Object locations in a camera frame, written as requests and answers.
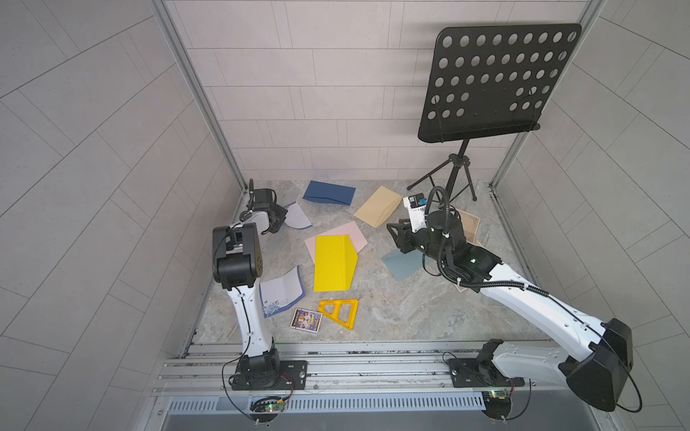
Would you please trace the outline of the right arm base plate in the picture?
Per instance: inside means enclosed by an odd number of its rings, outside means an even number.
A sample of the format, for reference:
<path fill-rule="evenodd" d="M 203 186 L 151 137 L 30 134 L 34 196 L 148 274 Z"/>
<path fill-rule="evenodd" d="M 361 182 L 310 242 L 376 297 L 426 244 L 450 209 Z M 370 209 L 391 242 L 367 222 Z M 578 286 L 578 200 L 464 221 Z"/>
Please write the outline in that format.
<path fill-rule="evenodd" d="M 519 388 L 526 385 L 521 378 L 508 378 L 491 362 L 478 361 L 475 358 L 444 358 L 449 368 L 454 388 Z"/>

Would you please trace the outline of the yellow envelope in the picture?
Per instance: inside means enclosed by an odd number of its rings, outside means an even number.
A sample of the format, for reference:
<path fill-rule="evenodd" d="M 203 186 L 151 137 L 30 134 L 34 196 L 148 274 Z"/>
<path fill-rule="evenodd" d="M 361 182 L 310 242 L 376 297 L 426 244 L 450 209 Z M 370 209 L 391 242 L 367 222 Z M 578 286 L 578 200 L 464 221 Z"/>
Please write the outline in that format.
<path fill-rule="evenodd" d="M 358 255 L 348 235 L 319 236 L 314 249 L 314 292 L 350 290 Z"/>

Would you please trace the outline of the white blue floral letter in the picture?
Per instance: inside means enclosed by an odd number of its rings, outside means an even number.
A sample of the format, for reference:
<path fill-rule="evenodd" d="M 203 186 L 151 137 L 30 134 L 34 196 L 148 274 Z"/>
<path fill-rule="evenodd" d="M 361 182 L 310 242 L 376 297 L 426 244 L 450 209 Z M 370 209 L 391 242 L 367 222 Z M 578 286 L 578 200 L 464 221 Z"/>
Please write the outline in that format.
<path fill-rule="evenodd" d="M 262 281 L 260 294 L 265 318 L 289 310 L 305 297 L 305 289 L 300 278 L 300 267 L 294 267 L 280 278 Z"/>
<path fill-rule="evenodd" d="M 293 202 L 286 206 L 287 214 L 284 224 L 292 229 L 305 230 L 313 226 L 310 219 L 298 203 Z"/>

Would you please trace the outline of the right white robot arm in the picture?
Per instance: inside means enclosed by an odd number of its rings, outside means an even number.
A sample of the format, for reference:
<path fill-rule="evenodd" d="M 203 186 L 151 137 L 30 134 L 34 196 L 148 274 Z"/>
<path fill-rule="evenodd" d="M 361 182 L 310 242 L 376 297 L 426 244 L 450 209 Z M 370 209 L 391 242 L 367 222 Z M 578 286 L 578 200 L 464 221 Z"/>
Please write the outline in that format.
<path fill-rule="evenodd" d="M 563 384 L 600 411 L 618 408 L 634 367 L 627 324 L 578 311 L 523 278 L 499 256 L 467 242 L 454 215 L 435 211 L 420 229 L 409 219 L 386 229 L 400 252 L 421 252 L 437 264 L 440 277 L 505 305 L 555 343 L 553 348 L 525 348 L 491 340 L 483 346 L 481 360 L 506 378 Z"/>

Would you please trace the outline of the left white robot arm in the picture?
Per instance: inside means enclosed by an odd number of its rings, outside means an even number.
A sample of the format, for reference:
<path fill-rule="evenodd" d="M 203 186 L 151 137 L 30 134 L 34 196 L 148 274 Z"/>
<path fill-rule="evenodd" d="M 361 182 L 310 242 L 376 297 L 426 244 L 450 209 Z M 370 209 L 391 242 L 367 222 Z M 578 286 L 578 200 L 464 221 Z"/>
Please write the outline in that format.
<path fill-rule="evenodd" d="M 267 327 L 261 302 L 263 270 L 260 234 L 270 216 L 252 211 L 233 226 L 212 233 L 213 278 L 229 295 L 242 333 L 243 353 L 231 386 L 235 390 L 267 388 L 280 380 L 280 357 Z"/>

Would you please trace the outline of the navy blue envelope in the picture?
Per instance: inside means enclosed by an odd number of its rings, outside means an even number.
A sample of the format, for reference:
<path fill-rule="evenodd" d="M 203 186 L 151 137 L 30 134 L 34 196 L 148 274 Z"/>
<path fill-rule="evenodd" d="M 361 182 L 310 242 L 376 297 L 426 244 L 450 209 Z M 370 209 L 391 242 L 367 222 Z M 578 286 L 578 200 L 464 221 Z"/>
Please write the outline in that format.
<path fill-rule="evenodd" d="M 303 199 L 313 203 L 350 206 L 356 189 L 321 181 L 310 181 Z"/>

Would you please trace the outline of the light teal envelope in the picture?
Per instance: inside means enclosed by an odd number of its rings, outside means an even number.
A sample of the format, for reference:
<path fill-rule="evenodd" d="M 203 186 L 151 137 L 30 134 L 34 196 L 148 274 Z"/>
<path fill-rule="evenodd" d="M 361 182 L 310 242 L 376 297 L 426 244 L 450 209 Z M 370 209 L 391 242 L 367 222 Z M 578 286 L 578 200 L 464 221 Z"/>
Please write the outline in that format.
<path fill-rule="evenodd" d="M 422 257 L 423 254 L 417 250 L 408 253 L 394 250 L 383 256 L 382 262 L 396 281 L 402 281 L 422 268 Z"/>

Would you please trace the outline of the pink envelope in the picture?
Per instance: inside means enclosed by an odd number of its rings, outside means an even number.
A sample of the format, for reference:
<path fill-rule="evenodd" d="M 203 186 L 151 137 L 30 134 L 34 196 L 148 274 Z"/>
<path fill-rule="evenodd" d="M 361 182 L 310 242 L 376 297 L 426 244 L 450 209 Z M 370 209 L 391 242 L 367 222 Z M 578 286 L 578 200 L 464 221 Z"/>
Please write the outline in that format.
<path fill-rule="evenodd" d="M 338 226 L 334 229 L 320 233 L 319 235 L 313 236 L 305 240 L 305 246 L 307 246 L 307 251 L 314 264 L 317 263 L 317 259 L 323 255 L 321 251 L 318 251 L 318 244 L 321 242 L 322 237 L 336 237 L 336 236 L 347 236 L 350 240 L 353 253 L 357 255 L 362 251 L 367 245 L 368 241 L 361 232 L 361 229 L 355 221 L 348 222 L 342 226 Z"/>

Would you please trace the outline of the kraft tan envelope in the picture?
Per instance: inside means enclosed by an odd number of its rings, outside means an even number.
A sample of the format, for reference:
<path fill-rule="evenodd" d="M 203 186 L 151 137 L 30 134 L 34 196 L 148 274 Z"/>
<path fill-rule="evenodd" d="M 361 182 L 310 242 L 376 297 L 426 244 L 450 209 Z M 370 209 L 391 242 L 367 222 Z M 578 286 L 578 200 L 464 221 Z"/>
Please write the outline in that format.
<path fill-rule="evenodd" d="M 386 187 L 379 187 L 365 204 L 356 211 L 354 217 L 379 228 L 393 215 L 402 202 L 402 196 Z"/>

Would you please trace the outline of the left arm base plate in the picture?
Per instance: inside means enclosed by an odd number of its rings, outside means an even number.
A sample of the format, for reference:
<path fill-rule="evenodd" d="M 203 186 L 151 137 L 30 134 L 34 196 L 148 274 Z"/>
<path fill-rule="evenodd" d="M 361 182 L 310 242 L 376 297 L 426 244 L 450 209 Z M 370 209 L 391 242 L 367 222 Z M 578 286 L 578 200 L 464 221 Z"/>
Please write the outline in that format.
<path fill-rule="evenodd" d="M 234 391 L 303 390 L 307 368 L 307 361 L 242 358 L 226 380 Z"/>

